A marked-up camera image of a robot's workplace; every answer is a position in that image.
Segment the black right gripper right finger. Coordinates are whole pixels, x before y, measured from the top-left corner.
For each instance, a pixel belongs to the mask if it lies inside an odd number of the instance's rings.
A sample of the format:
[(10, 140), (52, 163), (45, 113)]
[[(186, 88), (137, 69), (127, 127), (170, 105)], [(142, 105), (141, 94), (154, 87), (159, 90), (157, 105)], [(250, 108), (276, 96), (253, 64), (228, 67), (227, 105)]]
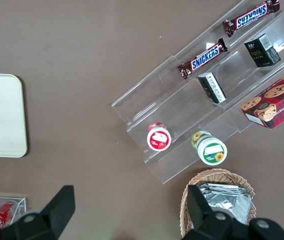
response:
[(194, 228), (184, 240), (249, 240), (249, 227), (228, 214), (213, 211), (196, 185), (188, 186), (188, 212)]

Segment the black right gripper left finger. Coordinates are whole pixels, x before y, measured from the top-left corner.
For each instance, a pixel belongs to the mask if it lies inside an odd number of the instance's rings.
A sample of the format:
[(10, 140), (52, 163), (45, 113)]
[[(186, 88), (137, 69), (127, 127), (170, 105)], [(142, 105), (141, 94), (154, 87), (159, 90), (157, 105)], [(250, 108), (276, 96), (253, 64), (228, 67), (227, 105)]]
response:
[(0, 240), (57, 240), (74, 212), (74, 186), (65, 185), (40, 213), (29, 213), (0, 230)]

